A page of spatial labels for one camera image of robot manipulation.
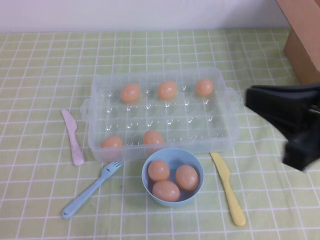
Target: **plastic knife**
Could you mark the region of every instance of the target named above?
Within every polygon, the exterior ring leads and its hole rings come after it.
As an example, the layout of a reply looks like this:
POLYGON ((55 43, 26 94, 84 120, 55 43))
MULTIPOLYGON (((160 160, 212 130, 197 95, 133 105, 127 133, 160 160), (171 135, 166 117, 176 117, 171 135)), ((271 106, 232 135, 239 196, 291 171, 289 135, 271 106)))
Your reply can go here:
POLYGON ((218 153, 211 152, 210 155, 211 155, 211 157, 214 161, 214 164, 218 170, 222 185, 224 187, 226 199, 229 204, 229 209, 230 209, 230 213, 231 213, 233 222, 235 225, 242 227, 246 224, 246 218, 245 218, 244 212, 242 211, 242 209, 239 205, 239 202, 238 202, 238 200, 237 200, 237 198, 236 198, 236 196, 230 186, 229 168, 228 168, 227 164, 225 163, 225 161, 221 158, 221 156, 218 153))
POLYGON ((66 129, 68 130, 70 145, 71 145, 71 154, 72 154, 72 162, 76 166, 80 166, 85 162, 82 151, 79 147, 78 141, 76 139, 76 129, 77 123, 74 117, 68 112, 66 109, 62 109, 61 113, 63 115, 66 129))

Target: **pink knife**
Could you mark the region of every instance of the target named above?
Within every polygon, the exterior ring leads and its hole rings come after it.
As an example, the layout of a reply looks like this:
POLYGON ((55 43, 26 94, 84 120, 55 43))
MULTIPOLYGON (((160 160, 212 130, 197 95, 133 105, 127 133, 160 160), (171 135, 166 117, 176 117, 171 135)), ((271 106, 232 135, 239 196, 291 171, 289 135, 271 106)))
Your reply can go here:
POLYGON ((62 109, 61 113, 63 115, 66 129, 68 130, 68 134, 69 134, 73 164, 76 166, 80 166, 85 162, 85 160, 76 139, 76 134, 75 134, 77 129, 76 120, 71 115, 71 113, 68 112, 66 109, 62 109))

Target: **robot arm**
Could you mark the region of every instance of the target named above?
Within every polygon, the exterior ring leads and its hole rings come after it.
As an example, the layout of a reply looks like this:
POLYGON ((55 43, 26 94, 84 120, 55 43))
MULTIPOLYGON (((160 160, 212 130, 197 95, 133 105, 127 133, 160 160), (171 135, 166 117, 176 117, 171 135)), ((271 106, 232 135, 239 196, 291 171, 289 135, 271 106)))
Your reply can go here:
POLYGON ((303 171, 320 158, 320 83, 254 85, 246 90, 245 105, 286 137, 284 164, 303 171))

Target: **blue bowl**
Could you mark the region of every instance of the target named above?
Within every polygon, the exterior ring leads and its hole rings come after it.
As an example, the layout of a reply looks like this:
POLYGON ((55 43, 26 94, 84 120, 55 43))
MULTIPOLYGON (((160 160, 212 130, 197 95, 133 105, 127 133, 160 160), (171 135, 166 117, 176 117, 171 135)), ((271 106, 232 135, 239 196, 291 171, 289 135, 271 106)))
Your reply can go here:
POLYGON ((188 202, 190 202, 195 195, 201 189, 204 183, 204 169, 201 166, 199 160, 192 155, 190 152, 185 151, 180 148, 165 148, 153 153, 144 163, 142 168, 142 182, 146 191, 152 196, 152 198, 157 201, 159 204, 166 207, 181 207, 188 202), (177 184, 176 181, 176 171, 177 169, 184 164, 192 166, 199 176, 199 185, 194 191, 183 191, 180 189, 180 197, 176 202, 163 201, 152 194, 152 188, 154 187, 155 182, 149 178, 148 167, 149 164, 156 160, 162 160, 169 165, 170 168, 170 177, 169 181, 177 184))

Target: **yellow knife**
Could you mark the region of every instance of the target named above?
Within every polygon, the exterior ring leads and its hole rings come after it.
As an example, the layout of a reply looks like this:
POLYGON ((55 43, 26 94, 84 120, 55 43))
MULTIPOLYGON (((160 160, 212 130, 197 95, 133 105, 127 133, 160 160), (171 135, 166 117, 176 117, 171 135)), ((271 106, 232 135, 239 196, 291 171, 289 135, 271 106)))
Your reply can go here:
POLYGON ((233 222, 237 226, 244 226, 246 224, 246 218, 244 212, 242 211, 239 202, 230 186, 229 176, 230 171, 225 161, 221 158, 221 156, 217 152, 210 153, 214 164, 218 170, 222 185, 224 187, 226 199, 229 204, 230 213, 233 219, 233 222))

